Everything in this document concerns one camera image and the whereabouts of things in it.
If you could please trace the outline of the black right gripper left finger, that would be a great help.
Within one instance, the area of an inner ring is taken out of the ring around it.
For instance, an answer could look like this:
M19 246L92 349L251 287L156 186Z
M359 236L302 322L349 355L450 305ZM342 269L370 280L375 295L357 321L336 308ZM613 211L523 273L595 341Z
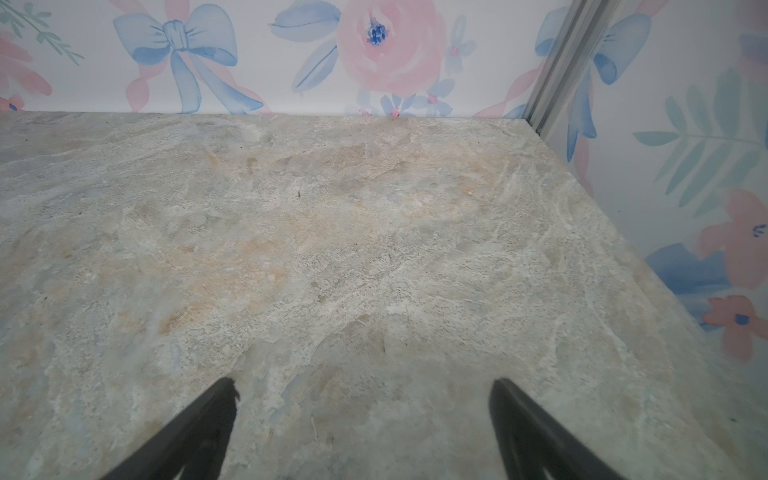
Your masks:
M237 416L235 381L214 382L106 479L217 479Z

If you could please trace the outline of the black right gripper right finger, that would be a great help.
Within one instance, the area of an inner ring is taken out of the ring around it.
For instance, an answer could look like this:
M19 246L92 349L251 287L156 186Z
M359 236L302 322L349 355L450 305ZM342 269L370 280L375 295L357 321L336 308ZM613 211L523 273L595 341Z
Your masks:
M511 380L494 381L488 406L509 479L622 478Z

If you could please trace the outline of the aluminium corner post right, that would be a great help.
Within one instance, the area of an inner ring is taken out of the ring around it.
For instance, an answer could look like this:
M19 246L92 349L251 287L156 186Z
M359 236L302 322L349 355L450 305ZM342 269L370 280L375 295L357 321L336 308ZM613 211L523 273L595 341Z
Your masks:
M522 118L544 139L621 5L616 0L573 1L554 37Z

